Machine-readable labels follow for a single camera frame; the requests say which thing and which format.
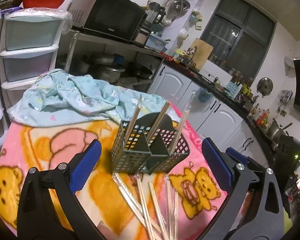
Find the cabinet handle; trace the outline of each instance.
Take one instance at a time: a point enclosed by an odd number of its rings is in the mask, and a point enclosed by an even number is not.
[[[244,148],[244,150],[247,150],[248,145],[249,145],[250,143],[253,143],[253,142],[254,142],[254,140],[250,141],[250,142],[247,144],[247,146]]]
[[[251,140],[251,139],[252,139],[252,137],[246,139],[246,141],[242,144],[242,148],[244,147],[244,144],[245,144],[247,141]]]
[[[214,101],[213,105],[210,107],[210,110],[214,107],[217,101]]]
[[[160,72],[159,76],[161,76],[161,75],[162,75],[162,72],[163,72],[163,70],[164,70],[165,68],[166,68],[166,67],[163,67],[163,68],[162,68],[162,70],[161,70],[161,72]]]
[[[215,113],[216,111],[218,111],[219,107],[221,106],[221,104],[218,105],[217,109],[214,110],[213,112]]]

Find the frying pan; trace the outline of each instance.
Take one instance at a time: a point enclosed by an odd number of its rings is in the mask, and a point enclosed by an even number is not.
[[[153,74],[150,69],[135,62],[129,62],[128,71],[131,75],[141,79],[147,79]]]

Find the metal screw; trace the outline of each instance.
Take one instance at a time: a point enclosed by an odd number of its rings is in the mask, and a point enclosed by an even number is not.
[[[29,173],[30,173],[30,174],[35,173],[36,170],[37,170],[36,167],[32,167],[32,168],[29,169]]]
[[[266,169],[266,172],[267,172],[268,174],[270,174],[270,175],[273,174],[273,170],[271,170],[270,168],[267,168],[267,169]]]
[[[236,165],[236,167],[237,167],[237,169],[240,170],[240,171],[243,171],[243,170],[244,170],[244,165],[241,164],[241,163],[238,163],[238,164]]]
[[[66,163],[60,163],[59,166],[58,166],[58,169],[59,170],[64,170],[66,167],[67,167]]]

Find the blue towel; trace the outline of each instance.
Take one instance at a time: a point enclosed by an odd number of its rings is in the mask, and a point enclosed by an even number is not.
[[[22,99],[10,108],[10,117],[32,127],[51,127],[95,120],[112,119],[116,123],[131,119],[142,95],[142,109],[138,117],[160,112],[163,97],[95,80],[90,75],[72,76],[54,69],[37,79],[25,91]],[[170,107],[167,114],[172,120],[180,118]]]

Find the blue gripper pad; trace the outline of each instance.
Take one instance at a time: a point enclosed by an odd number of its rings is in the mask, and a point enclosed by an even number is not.
[[[101,143],[98,140],[93,140],[85,150],[85,155],[74,168],[70,178],[70,190],[72,194],[82,190],[90,173],[101,156]]]
[[[226,153],[228,153],[230,156],[234,157],[235,159],[237,159],[239,162],[241,162],[246,166],[249,164],[249,161],[245,156],[243,156],[241,153],[237,152],[235,149],[231,147],[226,149]]]
[[[219,187],[227,193],[231,192],[233,181],[232,173],[223,161],[219,149],[210,138],[205,138],[202,141],[202,154],[216,178]]]

